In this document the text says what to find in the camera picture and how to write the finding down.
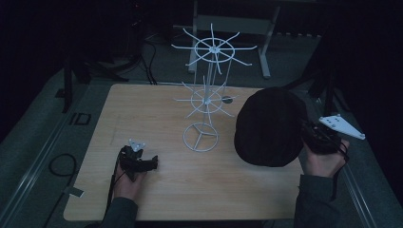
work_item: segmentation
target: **white wire rack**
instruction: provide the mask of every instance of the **white wire rack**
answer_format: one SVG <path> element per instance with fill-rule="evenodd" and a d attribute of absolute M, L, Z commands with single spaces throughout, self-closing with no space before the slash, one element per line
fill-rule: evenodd
<path fill-rule="evenodd" d="M 235 53 L 237 50 L 250 50 L 256 48 L 254 47 L 233 47 L 229 41 L 233 40 L 240 35 L 238 32 L 229 39 L 223 40 L 215 37 L 213 31 L 213 24 L 211 24 L 211 37 L 199 39 L 194 35 L 183 30 L 188 36 L 195 39 L 197 42 L 193 47 L 178 47 L 172 45 L 174 48 L 178 49 L 190 49 L 195 51 L 197 59 L 187 66 L 193 65 L 198 61 L 202 60 L 208 63 L 207 77 L 203 76 L 203 86 L 196 86 L 197 70 L 195 70 L 195 79 L 193 86 L 186 85 L 192 95 L 190 99 L 175 99 L 178 102 L 190 102 L 193 106 L 193 111 L 190 112 L 186 118 L 192 116 L 195 112 L 202 113 L 202 122 L 192 123 L 189 125 L 183 133 L 183 141 L 186 146 L 197 152 L 206 152 L 213 149 L 219 141 L 219 133 L 213 126 L 211 120 L 211 114 L 217 111 L 222 111 L 228 116 L 234 117 L 230 113 L 222 109 L 222 103 L 225 101 L 231 101 L 235 97 L 224 96 L 225 88 L 231 68 L 232 61 L 236 61 L 245 66 L 251 66 L 252 64 L 246 64 L 243 61 L 235 58 Z M 221 85 L 215 85 L 217 72 L 222 75 L 222 70 L 220 64 L 228 62 L 228 67 L 226 69 L 226 76 L 224 83 Z"/>

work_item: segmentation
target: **cable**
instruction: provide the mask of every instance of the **cable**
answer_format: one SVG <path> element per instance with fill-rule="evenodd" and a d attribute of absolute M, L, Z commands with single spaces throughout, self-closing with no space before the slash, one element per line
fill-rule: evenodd
<path fill-rule="evenodd" d="M 154 53 L 153 53 L 152 56 L 151 56 L 151 60 L 150 60 L 149 66 L 147 66 L 147 63 L 145 62 L 145 59 L 144 59 L 143 55 L 141 56 L 141 60 L 142 60 L 142 63 L 143 63 L 143 65 L 144 65 L 144 71 L 145 71 L 145 74 L 146 74 L 146 76 L 147 76 L 147 78 L 148 78 L 149 83 L 150 83 L 151 85 L 156 85 L 156 84 L 157 84 L 157 81 L 155 80 L 154 76 L 152 75 L 151 66 L 152 66 L 152 63 L 153 63 L 153 61 L 154 61 L 154 57 L 155 57 L 155 55 L 156 55 L 157 49 L 156 49 L 155 46 L 154 46 L 153 44 L 151 44 L 150 42 L 148 42 L 148 41 L 146 41 L 146 40 L 144 40 L 144 42 L 145 42 L 146 44 L 152 46 L 153 49 L 154 49 Z"/>
<path fill-rule="evenodd" d="M 118 170 L 118 164 L 119 164 L 119 156 L 120 156 L 120 153 L 119 153 L 118 157 L 116 158 L 115 168 L 113 169 L 113 174 L 112 174 L 112 177 L 110 179 L 109 192 L 107 193 L 107 201 L 106 201 L 106 209 L 105 209 L 105 213 L 104 213 L 104 218 L 106 216 L 107 210 L 109 210 L 110 204 L 112 203 L 113 189 L 115 188 L 115 183 L 116 183 L 116 180 L 115 180 L 116 171 Z"/>
<path fill-rule="evenodd" d="M 68 173 L 68 174 L 59 174 L 59 173 L 56 173 L 56 172 L 53 170 L 52 165 L 53 165 L 53 163 L 54 163 L 57 159 L 59 159 L 59 158 L 61 158 L 61 157 L 64 157 L 64 156 L 70 157 L 70 158 L 73 160 L 73 169 L 72 169 L 72 172 L 71 172 L 71 173 Z M 73 181 L 74 175 L 76 175 L 76 174 L 78 173 L 78 170 L 77 170 L 77 161 L 76 161 L 76 159 L 74 158 L 74 156 L 72 156 L 72 155 L 70 155 L 70 154 L 61 154 L 61 155 L 56 156 L 55 158 L 53 158 L 53 159 L 50 161 L 49 165 L 48 165 L 48 169 L 49 169 L 50 173 L 53 174 L 53 175 L 56 176 L 56 177 L 69 177 L 68 182 L 67 182 L 67 184 L 66 184 L 66 187 L 69 187 L 69 186 L 70 186 L 71 182 Z M 65 194 L 65 193 L 62 193 L 62 194 L 60 195 L 59 199 L 58 199 L 58 200 L 56 201 L 56 203 L 54 204 L 52 210 L 50 211 L 50 214 L 48 215 L 47 221 L 45 222 L 45 224 L 44 224 L 44 226 L 43 226 L 44 228 L 48 227 L 48 223 L 49 223 L 49 221 L 50 221 L 50 218 L 52 217 L 54 211 L 56 210 L 56 207 L 59 205 L 60 201 L 62 200 L 64 194 Z"/>
<path fill-rule="evenodd" d="M 134 59 L 135 57 L 132 56 L 131 58 L 132 58 L 132 60 L 129 60 L 130 61 L 129 63 L 124 64 L 122 66 L 116 66 L 116 67 L 114 67 L 113 70 L 115 70 L 115 72 L 117 72 L 117 73 L 119 72 L 119 74 L 118 74 L 119 76 L 123 76 L 123 75 L 127 74 L 128 72 L 134 70 L 135 68 L 137 68 L 139 66 L 142 57 L 140 56 L 137 59 Z"/>

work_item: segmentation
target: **white plastic piece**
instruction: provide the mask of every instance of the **white plastic piece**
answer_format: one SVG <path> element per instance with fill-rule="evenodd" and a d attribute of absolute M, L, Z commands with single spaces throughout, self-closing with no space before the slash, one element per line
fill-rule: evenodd
<path fill-rule="evenodd" d="M 139 150 L 145 148 L 145 143 L 134 142 L 132 139 L 128 140 L 128 143 L 130 144 L 134 152 L 138 152 Z"/>
<path fill-rule="evenodd" d="M 360 140 L 365 140 L 365 134 L 362 134 L 353 126 L 351 126 L 339 114 L 336 116 L 320 117 L 319 121 L 337 132 L 353 136 Z"/>

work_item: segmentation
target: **wooden table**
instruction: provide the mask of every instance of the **wooden table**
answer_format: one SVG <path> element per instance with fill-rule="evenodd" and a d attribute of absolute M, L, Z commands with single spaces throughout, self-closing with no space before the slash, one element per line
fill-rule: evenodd
<path fill-rule="evenodd" d="M 81 198 L 70 196 L 67 220 L 102 220 L 116 157 L 129 139 L 145 143 L 143 159 L 159 156 L 136 200 L 137 220 L 291 219 L 294 217 L 299 175 L 296 159 L 285 167 L 246 163 L 234 148 L 237 114 L 256 88 L 227 87 L 225 95 L 238 96 L 212 115 L 220 134 L 207 152 L 190 150 L 183 131 L 200 122 L 182 85 L 114 85 L 95 128 L 74 187 Z"/>

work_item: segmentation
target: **person's right hand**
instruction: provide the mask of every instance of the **person's right hand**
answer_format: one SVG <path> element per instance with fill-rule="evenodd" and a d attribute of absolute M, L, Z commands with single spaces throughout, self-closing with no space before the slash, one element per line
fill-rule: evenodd
<path fill-rule="evenodd" d="M 135 180 L 131 181 L 128 175 L 124 174 L 121 165 L 118 165 L 116 170 L 116 178 L 119 179 L 115 182 L 114 187 L 114 199 L 118 197 L 127 198 L 130 200 L 135 200 L 142 187 L 142 182 L 145 178 L 147 172 L 137 173 L 135 175 Z"/>
<path fill-rule="evenodd" d="M 350 143 L 341 140 L 342 144 L 340 149 L 345 150 L 349 147 Z M 327 155 L 318 155 L 312 152 L 311 148 L 304 143 L 307 152 L 306 173 L 307 175 L 332 178 L 333 175 L 346 163 L 344 156 L 340 152 Z"/>

